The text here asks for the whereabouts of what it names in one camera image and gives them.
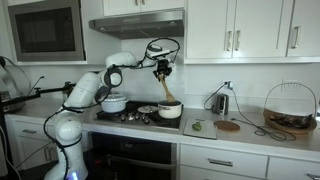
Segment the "silver pot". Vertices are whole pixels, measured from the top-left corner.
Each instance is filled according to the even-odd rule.
[[[168,102],[160,101],[158,103],[158,113],[161,117],[166,119],[174,119],[181,115],[182,113],[182,104],[179,101]]]
[[[127,97],[122,94],[110,94],[101,102],[101,107],[104,112],[116,113],[123,111],[128,101]]]

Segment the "round wooden board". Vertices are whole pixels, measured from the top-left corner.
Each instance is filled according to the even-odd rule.
[[[218,129],[222,131],[238,131],[240,130],[240,126],[234,122],[221,120],[214,122],[214,125],[217,126]]]

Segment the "cutting board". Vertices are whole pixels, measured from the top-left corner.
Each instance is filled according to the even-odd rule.
[[[196,122],[200,122],[201,124],[200,131],[192,129],[192,124],[195,124]],[[217,128],[214,126],[213,121],[210,120],[188,119],[183,134],[206,139],[217,139]]]

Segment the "basket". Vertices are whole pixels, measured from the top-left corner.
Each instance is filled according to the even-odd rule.
[[[281,112],[275,112],[275,111],[271,111],[269,109],[266,109],[266,104],[267,104],[267,100],[268,100],[270,93],[275,88],[277,88],[281,85],[283,85],[283,84],[279,84],[279,85],[275,86],[273,89],[271,89],[269,94],[266,97],[264,111],[263,111],[265,123],[272,128],[275,128],[275,129],[278,129],[281,131],[285,131],[288,133],[292,133],[292,134],[304,134],[304,133],[308,133],[310,131],[313,131],[317,127],[317,121],[314,119],[314,117],[316,116],[316,113],[314,114],[314,117],[312,117],[312,114],[309,116],[297,116],[297,115],[284,114]],[[300,85],[307,88],[312,93],[312,95],[314,97],[315,109],[316,109],[316,107],[317,107],[316,98],[315,98],[313,91],[303,84],[300,84]],[[294,123],[302,124],[302,121],[306,122],[306,123],[303,123],[304,126],[301,126],[301,127],[292,126],[292,125],[294,125]],[[288,123],[289,126],[283,125],[284,124],[283,122],[290,122],[291,124]]]

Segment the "black appliance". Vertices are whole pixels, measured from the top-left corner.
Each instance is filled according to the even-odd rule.
[[[79,0],[9,6],[18,61],[84,60]]]
[[[150,126],[156,128],[179,130],[181,116],[174,119],[165,119],[162,118],[157,111],[150,113],[141,113],[138,111],[138,109],[143,106],[157,107],[158,103],[129,101],[126,104],[125,110],[117,113],[106,113],[104,111],[100,111],[97,113],[97,119],[134,126]]]
[[[175,143],[93,132],[87,179],[174,180]]]

